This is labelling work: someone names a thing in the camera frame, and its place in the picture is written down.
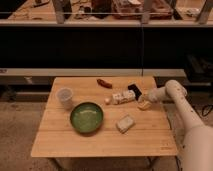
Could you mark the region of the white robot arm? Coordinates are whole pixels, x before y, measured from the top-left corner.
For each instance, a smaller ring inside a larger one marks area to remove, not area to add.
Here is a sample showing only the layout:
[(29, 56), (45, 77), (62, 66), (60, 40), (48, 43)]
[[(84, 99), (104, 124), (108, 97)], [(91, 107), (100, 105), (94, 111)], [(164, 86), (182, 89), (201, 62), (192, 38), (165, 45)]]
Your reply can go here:
[(213, 171), (213, 127), (206, 125), (186, 99), (187, 90), (176, 80), (139, 96), (140, 109), (170, 98), (185, 128), (182, 171)]

